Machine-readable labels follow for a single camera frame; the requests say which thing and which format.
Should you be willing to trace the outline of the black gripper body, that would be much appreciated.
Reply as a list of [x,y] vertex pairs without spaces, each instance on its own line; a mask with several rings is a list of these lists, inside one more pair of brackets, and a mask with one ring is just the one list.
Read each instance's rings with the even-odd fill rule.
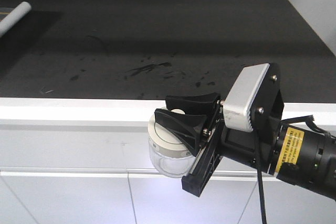
[[263,126],[251,133],[229,129],[220,120],[195,169],[183,176],[183,190],[199,197],[222,157],[268,173],[283,108],[282,96],[277,95]]

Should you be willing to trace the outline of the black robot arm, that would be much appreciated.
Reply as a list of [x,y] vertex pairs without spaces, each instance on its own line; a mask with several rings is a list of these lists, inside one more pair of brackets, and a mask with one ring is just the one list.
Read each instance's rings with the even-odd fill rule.
[[282,119],[284,103],[253,107],[247,128],[235,125],[218,93],[166,98],[154,121],[196,158],[182,177],[185,191],[200,196],[223,157],[335,199],[335,137],[313,116]]

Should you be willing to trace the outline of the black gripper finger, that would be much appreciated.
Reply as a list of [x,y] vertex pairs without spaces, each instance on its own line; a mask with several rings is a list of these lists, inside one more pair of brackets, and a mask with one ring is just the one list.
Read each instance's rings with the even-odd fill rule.
[[219,93],[210,93],[198,96],[173,96],[167,95],[165,98],[168,110],[180,109],[188,115],[211,116],[215,112],[217,101],[221,98]]
[[198,155],[206,115],[179,114],[164,109],[156,109],[154,115],[156,123],[176,136],[193,156]]

